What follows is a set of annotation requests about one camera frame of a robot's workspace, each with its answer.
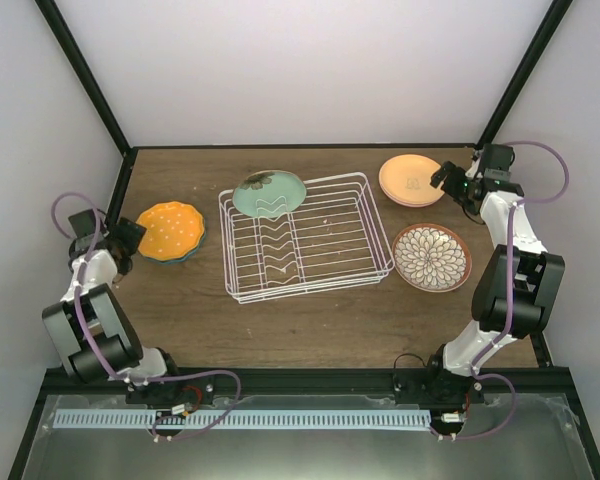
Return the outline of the black enclosure frame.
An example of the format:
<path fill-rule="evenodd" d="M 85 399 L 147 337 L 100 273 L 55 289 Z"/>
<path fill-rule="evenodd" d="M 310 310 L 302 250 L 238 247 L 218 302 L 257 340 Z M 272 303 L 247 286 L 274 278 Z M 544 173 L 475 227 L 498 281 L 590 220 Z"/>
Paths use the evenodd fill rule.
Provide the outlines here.
<path fill-rule="evenodd" d="M 494 139 L 501 129 L 531 73 L 568 12 L 570 5 L 568 1 L 551 2 L 500 98 L 494 113 L 491 115 L 483 133 L 477 141 L 476 144 L 478 146 L 483 146 L 487 141 Z M 122 156 L 121 167 L 106 212 L 107 219 L 115 221 L 120 215 L 122 203 L 131 179 L 132 168 L 136 162 L 139 150 L 131 146 L 127 141 L 57 3 L 54 1 L 40 1 L 37 6 Z M 569 406 L 575 412 L 576 418 L 580 422 L 577 435 L 584 447 L 588 468 L 591 470 L 594 478 L 600 479 L 600 454 L 569 369 L 554 365 L 543 334 L 537 333 L 532 335 L 531 342 L 538 363 L 537 367 L 504 368 L 501 371 L 502 374 L 507 376 L 517 390 L 523 393 L 549 393 L 556 391 L 566 395 Z M 47 396 L 41 396 L 39 391 L 8 476 L 10 480 L 21 479 L 25 474 L 25 467 L 33 449 L 34 430 L 40 423 L 42 407 L 46 398 Z"/>

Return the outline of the orange dotted plate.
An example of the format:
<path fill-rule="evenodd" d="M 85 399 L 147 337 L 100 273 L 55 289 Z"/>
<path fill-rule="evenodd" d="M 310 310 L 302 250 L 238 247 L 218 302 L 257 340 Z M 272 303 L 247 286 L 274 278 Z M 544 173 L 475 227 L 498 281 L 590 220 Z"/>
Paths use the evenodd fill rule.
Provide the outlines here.
<path fill-rule="evenodd" d="M 179 201 L 155 204 L 136 223 L 146 229 L 138 252 L 161 263 L 184 259 L 200 247 L 206 234 L 203 215 Z"/>

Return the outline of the flower pattern brown-rim plate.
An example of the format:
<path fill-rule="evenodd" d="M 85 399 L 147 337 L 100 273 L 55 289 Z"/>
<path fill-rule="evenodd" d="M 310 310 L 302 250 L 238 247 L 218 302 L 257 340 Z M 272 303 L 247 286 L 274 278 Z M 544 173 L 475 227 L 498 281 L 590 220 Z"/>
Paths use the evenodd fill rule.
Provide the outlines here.
<path fill-rule="evenodd" d="M 441 225 L 411 225 L 394 239 L 395 270 L 409 285 L 432 293 L 456 290 L 469 278 L 472 258 L 466 243 Z"/>

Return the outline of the pink bear plate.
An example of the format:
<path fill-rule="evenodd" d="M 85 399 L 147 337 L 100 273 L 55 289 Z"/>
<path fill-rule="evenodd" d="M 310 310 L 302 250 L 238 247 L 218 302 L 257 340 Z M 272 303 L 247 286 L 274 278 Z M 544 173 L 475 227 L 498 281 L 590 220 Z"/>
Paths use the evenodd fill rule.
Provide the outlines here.
<path fill-rule="evenodd" d="M 439 201 L 444 196 L 444 193 L 441 190 L 436 190 L 436 194 L 434 195 L 434 197 L 432 199 L 425 199 L 424 201 L 413 202 L 413 201 L 407 201 L 407 200 L 398 198 L 397 196 L 392 195 L 389 191 L 386 191 L 386 190 L 382 190 L 382 191 L 393 202 L 395 202 L 401 206 L 410 207 L 410 208 L 424 208 L 424 207 L 433 205 L 434 203 Z"/>

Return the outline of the beige bear plate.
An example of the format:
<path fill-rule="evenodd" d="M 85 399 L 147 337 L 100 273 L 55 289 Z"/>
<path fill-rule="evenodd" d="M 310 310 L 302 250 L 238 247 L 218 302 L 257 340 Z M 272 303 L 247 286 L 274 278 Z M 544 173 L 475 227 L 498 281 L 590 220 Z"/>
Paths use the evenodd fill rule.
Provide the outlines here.
<path fill-rule="evenodd" d="M 441 190 L 430 185 L 432 174 L 439 168 L 439 163 L 423 155 L 398 155 L 381 166 L 379 184 L 382 190 L 407 201 L 432 199 L 436 190 Z"/>

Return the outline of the teal dotted plate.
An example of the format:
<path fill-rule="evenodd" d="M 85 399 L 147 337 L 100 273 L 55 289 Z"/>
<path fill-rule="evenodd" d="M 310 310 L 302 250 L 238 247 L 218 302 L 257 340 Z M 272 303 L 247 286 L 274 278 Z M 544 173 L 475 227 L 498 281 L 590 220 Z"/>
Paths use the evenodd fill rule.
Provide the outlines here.
<path fill-rule="evenodd" d="M 139 247 L 139 254 L 144 259 L 157 264 L 182 263 L 194 256 L 204 245 L 205 240 L 205 232 L 187 233 L 186 238 L 181 241 L 147 233 Z"/>

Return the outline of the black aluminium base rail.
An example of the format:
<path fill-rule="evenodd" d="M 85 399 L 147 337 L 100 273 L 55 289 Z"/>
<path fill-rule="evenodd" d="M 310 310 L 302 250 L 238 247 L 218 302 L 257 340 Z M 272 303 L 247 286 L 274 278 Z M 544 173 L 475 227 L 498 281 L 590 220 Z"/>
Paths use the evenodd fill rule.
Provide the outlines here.
<path fill-rule="evenodd" d="M 185 387 L 193 385 L 203 392 L 205 403 L 215 397 L 234 394 L 240 398 L 257 395 L 389 395 L 402 404 L 455 405 L 467 394 L 478 394 L 474 388 L 476 380 L 471 377 L 434 374 L 425 368 L 238 368 L 233 371 L 236 378 L 222 373 L 200 377 L 204 372 L 186 368 L 184 380 L 173 383 L 160 380 L 138 393 L 130 393 L 121 381 L 81 384 L 57 368 L 46 372 L 40 395 L 125 394 L 131 404 L 165 405 L 183 400 Z"/>

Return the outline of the green floral plate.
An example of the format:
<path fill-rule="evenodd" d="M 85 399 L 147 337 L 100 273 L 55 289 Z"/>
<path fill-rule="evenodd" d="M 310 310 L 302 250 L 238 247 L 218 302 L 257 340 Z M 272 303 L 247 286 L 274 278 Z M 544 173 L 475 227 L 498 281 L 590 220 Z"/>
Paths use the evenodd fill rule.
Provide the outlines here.
<path fill-rule="evenodd" d="M 295 174 L 281 170 L 260 171 L 235 189 L 234 207 L 252 218 L 277 218 L 292 213 L 306 199 L 307 187 Z"/>

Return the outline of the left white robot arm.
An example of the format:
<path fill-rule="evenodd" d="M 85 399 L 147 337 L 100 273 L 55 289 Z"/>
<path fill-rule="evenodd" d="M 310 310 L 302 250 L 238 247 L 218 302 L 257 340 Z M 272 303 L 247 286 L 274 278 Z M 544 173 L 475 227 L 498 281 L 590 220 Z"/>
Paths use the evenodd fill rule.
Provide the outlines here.
<path fill-rule="evenodd" d="M 141 341 L 116 299 L 113 286 L 133 268 L 146 229 L 126 218 L 109 226 L 90 210 L 69 217 L 70 286 L 42 312 L 43 324 L 67 376 L 78 384 L 121 380 L 161 403 L 176 402 L 184 379 L 171 355 Z"/>

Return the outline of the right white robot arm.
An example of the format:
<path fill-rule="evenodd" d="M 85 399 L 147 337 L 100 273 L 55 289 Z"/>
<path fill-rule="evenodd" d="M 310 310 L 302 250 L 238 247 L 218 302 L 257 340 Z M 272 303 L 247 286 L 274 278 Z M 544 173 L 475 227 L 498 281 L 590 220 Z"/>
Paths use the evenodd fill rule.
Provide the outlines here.
<path fill-rule="evenodd" d="M 511 179 L 517 145 L 486 144 L 469 169 L 446 162 L 430 179 L 466 213 L 481 218 L 494 246 L 472 297 L 468 325 L 427 364 L 425 393 L 438 403 L 465 395 L 503 347 L 541 333 L 562 282 L 565 261 L 535 234 L 525 211 L 531 200 Z"/>

